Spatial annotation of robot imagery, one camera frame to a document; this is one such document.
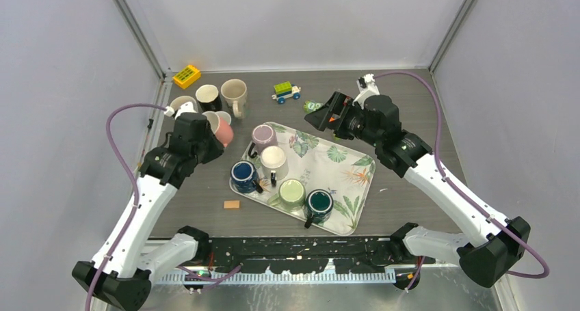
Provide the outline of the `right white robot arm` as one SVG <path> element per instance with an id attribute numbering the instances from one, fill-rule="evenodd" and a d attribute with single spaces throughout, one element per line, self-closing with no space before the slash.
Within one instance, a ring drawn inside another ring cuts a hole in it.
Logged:
<path id="1" fill-rule="evenodd" d="M 478 198 L 461 182 L 461 193 L 443 175 L 432 149 L 419 136 L 402 128 L 399 109 L 389 96 L 371 96 L 360 105 L 335 92 L 304 119 L 318 131 L 329 129 L 341 139 L 359 139 L 375 148 L 383 166 L 419 188 L 459 227 L 459 234 L 428 230 L 407 223 L 393 236 L 391 256 L 408 263 L 427 256 L 459 265 L 476 284 L 490 288 L 523 256 L 514 237 L 527 242 L 531 226 L 522 217 L 507 218 Z"/>

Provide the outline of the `pink mug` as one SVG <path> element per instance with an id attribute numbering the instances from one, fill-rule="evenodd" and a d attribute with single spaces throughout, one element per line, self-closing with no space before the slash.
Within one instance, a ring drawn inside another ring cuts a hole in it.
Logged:
<path id="1" fill-rule="evenodd" d="M 209 121 L 211 130 L 217 140 L 222 143 L 222 145 L 227 148 L 228 145 L 234 139 L 234 132 L 230 124 L 223 119 L 218 112 L 215 111 L 205 111 L 202 113 L 206 119 Z"/>

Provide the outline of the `black mug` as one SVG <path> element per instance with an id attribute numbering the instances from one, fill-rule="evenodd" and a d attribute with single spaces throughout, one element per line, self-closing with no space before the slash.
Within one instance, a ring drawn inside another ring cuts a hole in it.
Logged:
<path id="1" fill-rule="evenodd" d="M 215 85 L 206 84 L 200 86 L 195 92 L 195 98 L 202 112 L 223 110 L 220 91 Z"/>

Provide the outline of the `tall beige mug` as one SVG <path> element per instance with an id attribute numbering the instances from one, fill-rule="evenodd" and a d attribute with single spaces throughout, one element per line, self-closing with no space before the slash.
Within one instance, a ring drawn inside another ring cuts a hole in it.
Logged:
<path id="1" fill-rule="evenodd" d="M 173 108 L 175 112 L 182 107 L 185 107 L 186 109 L 191 109 L 193 112 L 198 113 L 198 104 L 196 99 L 192 96 L 179 96 L 170 103 L 170 107 Z"/>

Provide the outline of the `sea pattern beige mug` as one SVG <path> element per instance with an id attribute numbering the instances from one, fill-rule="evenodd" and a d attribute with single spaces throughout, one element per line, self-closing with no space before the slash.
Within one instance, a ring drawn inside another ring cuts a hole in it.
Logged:
<path id="1" fill-rule="evenodd" d="M 247 115 L 246 103 L 248 99 L 246 83 L 241 79 L 227 80 L 222 84 L 220 92 L 234 117 L 244 119 Z"/>

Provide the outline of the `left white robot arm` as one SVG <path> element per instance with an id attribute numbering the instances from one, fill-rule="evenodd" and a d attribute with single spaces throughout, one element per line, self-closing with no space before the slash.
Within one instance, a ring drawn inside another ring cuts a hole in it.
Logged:
<path id="1" fill-rule="evenodd" d="M 184 226 L 152 252 L 142 250 L 160 214 L 197 165 L 224 152 L 206 116 L 182 113 L 176 117 L 166 147 L 150 150 L 134 179 L 135 191 L 102 248 L 90 261 L 79 261 L 73 278 L 89 296 L 120 310 L 139 310 L 152 285 L 165 274 L 190 262 L 200 266 L 211 253 L 209 235 Z"/>

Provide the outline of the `light blue mug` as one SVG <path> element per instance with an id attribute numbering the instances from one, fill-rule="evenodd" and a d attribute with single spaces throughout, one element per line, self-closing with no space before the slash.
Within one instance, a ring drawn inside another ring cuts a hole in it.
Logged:
<path id="1" fill-rule="evenodd" d="M 232 122 L 232 118 L 231 115 L 226 112 L 226 111 L 216 111 L 216 114 L 218 114 L 218 116 L 223 119 L 225 122 L 227 122 L 229 125 L 231 125 Z"/>

